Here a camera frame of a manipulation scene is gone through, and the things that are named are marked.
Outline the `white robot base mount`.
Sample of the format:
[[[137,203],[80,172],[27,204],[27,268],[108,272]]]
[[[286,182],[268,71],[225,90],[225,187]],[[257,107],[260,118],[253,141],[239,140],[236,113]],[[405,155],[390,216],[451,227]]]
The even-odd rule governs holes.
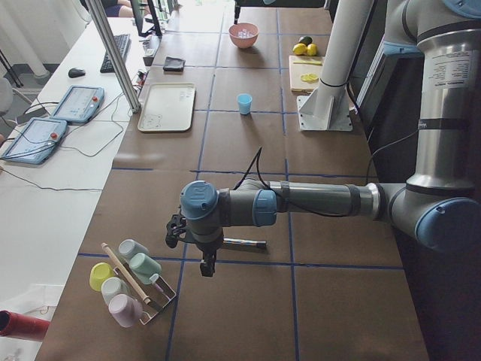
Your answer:
[[[319,85],[297,97],[301,131],[352,131],[346,87],[373,5],[373,0],[339,1]]]

